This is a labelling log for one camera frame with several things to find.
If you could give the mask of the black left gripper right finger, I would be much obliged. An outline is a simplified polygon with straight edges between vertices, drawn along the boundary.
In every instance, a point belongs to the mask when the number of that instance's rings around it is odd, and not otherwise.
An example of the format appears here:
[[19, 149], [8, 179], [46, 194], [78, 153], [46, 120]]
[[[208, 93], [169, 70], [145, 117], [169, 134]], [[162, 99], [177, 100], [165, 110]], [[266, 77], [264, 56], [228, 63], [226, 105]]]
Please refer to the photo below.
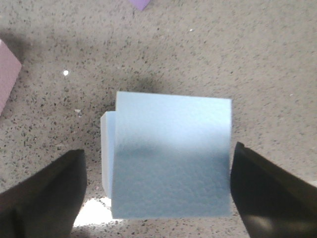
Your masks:
[[241, 142], [235, 146], [230, 188], [250, 237], [317, 236], [317, 188]]

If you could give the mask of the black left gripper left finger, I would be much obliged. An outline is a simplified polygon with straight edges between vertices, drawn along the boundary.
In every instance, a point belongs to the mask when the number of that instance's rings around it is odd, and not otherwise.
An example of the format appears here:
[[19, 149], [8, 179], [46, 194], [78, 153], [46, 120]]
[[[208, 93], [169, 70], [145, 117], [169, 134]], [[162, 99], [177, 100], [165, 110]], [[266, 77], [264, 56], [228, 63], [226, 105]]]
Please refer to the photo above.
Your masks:
[[2, 238], [67, 238], [87, 187], [84, 150], [71, 150], [0, 195]]

